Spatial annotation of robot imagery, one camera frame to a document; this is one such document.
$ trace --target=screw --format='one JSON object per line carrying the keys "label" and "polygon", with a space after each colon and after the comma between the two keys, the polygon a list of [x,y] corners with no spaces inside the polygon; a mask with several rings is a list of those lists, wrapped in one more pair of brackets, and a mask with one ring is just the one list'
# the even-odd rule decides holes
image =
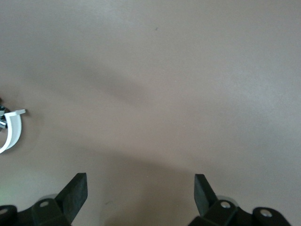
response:
{"label": "screw", "polygon": [[273,216],[272,213],[271,213],[270,211],[266,210],[266,209],[262,209],[262,210],[260,211],[260,213],[261,213],[263,216],[267,217],[267,218],[270,218],[270,217]]}
{"label": "screw", "polygon": [[221,206],[225,209],[229,209],[231,205],[228,202],[221,202]]}
{"label": "screw", "polygon": [[49,204],[48,201],[42,202],[42,203],[40,203],[40,207],[48,206],[48,204]]}

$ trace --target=gray floor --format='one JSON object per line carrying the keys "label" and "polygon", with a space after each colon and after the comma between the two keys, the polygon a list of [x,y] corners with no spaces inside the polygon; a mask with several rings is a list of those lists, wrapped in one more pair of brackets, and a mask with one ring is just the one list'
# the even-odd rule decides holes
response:
{"label": "gray floor", "polygon": [[185,226],[203,173],[300,225],[300,15],[297,0],[1,1],[0,97],[28,113],[0,205],[86,172],[74,226]]}

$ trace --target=black plastic part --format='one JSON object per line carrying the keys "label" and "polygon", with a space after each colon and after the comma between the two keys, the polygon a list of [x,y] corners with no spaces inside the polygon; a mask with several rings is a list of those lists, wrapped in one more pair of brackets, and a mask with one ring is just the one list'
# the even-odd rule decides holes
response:
{"label": "black plastic part", "polygon": [[[272,216],[271,217],[265,217],[261,214],[261,210],[268,210]],[[282,216],[281,213],[279,213],[276,210],[273,210],[271,208],[266,207],[258,207],[253,210],[253,217],[260,222],[262,226],[290,226],[288,221]]]}
{"label": "black plastic part", "polygon": [[[222,207],[222,203],[226,202],[230,206],[227,208]],[[219,200],[210,208],[210,210],[203,216],[209,222],[214,223],[214,225],[227,226],[233,221],[233,217],[237,212],[236,206],[225,200]]]}
{"label": "black plastic part", "polygon": [[202,217],[209,208],[218,201],[205,175],[196,174],[194,177],[194,200]]}
{"label": "black plastic part", "polygon": [[0,213],[0,225],[10,225],[13,224],[16,220],[17,208],[16,206],[12,205],[0,206]]}
{"label": "black plastic part", "polygon": [[17,213],[0,206],[0,226],[70,226],[87,199],[87,175],[78,173],[55,199],[44,199]]}
{"label": "black plastic part", "polygon": [[35,226],[70,226],[54,199],[44,199],[32,206]]}
{"label": "black plastic part", "polygon": [[78,173],[55,198],[62,213],[71,223],[88,197],[87,175]]}
{"label": "black plastic part", "polygon": [[276,210],[258,207],[249,214],[230,201],[218,200],[203,174],[195,175],[194,199],[200,216],[189,226],[291,226]]}

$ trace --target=white curved piece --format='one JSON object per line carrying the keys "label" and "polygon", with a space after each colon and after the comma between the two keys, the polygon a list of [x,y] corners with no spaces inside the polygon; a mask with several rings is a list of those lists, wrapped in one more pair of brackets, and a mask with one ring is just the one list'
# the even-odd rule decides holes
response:
{"label": "white curved piece", "polygon": [[4,114],[8,126],[8,137],[4,146],[0,148],[0,153],[14,146],[19,140],[22,131],[22,121],[20,115],[25,112],[26,110],[22,109]]}

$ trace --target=white plastic hook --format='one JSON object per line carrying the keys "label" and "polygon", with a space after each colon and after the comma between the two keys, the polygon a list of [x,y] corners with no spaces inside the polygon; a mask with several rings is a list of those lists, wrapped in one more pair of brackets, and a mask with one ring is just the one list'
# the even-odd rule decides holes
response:
{"label": "white plastic hook", "polygon": [[19,140],[22,131],[22,121],[20,115],[25,112],[26,110],[22,109],[4,114],[7,121],[8,136],[4,146],[0,148],[0,153],[4,152],[7,149],[10,149]]}

